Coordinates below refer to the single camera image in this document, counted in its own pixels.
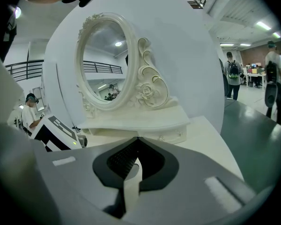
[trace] white ornate mirror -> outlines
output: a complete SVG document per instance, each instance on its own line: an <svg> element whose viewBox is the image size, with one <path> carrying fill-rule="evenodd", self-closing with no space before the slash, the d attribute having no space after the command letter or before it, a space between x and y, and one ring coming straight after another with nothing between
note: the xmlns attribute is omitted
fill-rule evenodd
<svg viewBox="0 0 281 225"><path fill-rule="evenodd" d="M114 110L131 93L138 66L137 41L129 24L116 14L89 17L79 32L76 73L85 98Z"/></svg>
<svg viewBox="0 0 281 225"><path fill-rule="evenodd" d="M123 17L110 13L88 17L76 47L76 75L87 113L79 127L94 136L100 129L109 134L116 129L162 141L184 141L189 120L169 95L152 56L150 42L136 39ZM105 100L108 93L113 97Z"/></svg>
<svg viewBox="0 0 281 225"><path fill-rule="evenodd" d="M93 26L84 47L82 71L90 92L100 100L113 101L124 87L127 70L128 47L120 25L103 21Z"/></svg>

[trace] white curved panel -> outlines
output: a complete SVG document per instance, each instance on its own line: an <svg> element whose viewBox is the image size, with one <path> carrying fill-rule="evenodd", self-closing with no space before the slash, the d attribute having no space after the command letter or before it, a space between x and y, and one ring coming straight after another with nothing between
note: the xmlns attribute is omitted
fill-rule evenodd
<svg viewBox="0 0 281 225"><path fill-rule="evenodd" d="M59 83L73 123L85 119L74 70L78 32L87 17L102 12L122 15L137 38L150 40L171 96L179 99L189 117L204 115L220 132L224 91L218 57L204 24L185 0L93 0L64 19L48 43L45 60L60 68Z"/></svg>

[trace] black and white machine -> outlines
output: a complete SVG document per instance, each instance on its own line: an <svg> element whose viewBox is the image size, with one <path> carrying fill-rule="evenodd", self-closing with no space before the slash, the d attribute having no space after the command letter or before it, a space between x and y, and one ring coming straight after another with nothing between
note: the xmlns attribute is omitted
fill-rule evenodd
<svg viewBox="0 0 281 225"><path fill-rule="evenodd" d="M81 148L77 134L53 115L42 118L31 138L42 141L47 151Z"/></svg>

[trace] oval mirror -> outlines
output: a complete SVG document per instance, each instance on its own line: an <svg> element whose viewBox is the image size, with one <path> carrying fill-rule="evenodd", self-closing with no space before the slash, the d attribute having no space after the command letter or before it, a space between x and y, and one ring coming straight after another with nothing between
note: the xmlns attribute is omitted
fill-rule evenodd
<svg viewBox="0 0 281 225"><path fill-rule="evenodd" d="M83 71L88 89L97 99L115 100L124 87L128 47L119 24L102 21L92 27L83 52Z"/></svg>

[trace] black pants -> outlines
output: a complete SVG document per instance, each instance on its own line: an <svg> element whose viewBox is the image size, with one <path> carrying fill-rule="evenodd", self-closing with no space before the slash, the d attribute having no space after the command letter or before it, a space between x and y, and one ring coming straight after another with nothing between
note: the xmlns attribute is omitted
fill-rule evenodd
<svg viewBox="0 0 281 225"><path fill-rule="evenodd" d="M278 87L278 94L276 98L276 104L277 104L277 123L281 125L281 84L277 82ZM266 116L271 118L272 115L272 107L269 107L266 112Z"/></svg>
<svg viewBox="0 0 281 225"><path fill-rule="evenodd" d="M239 87L240 87L240 85L230 85L229 84L229 93L228 93L227 97L228 98L231 97L231 93L232 93L232 90L233 90L233 99L237 100Z"/></svg>

